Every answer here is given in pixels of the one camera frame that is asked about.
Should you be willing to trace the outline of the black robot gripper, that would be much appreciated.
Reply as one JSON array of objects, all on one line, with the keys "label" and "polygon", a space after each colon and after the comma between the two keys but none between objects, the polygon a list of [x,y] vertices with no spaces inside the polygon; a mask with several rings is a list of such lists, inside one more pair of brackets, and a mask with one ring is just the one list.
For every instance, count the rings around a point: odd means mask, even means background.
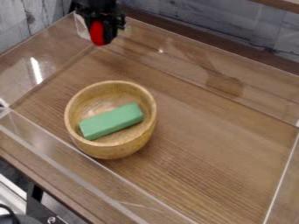
[{"label": "black robot gripper", "polygon": [[125,29],[125,13],[117,6],[117,0],[71,0],[72,9],[81,15],[88,28],[88,36],[92,37],[92,24],[103,23],[104,43],[109,44],[117,36],[117,29]]}]

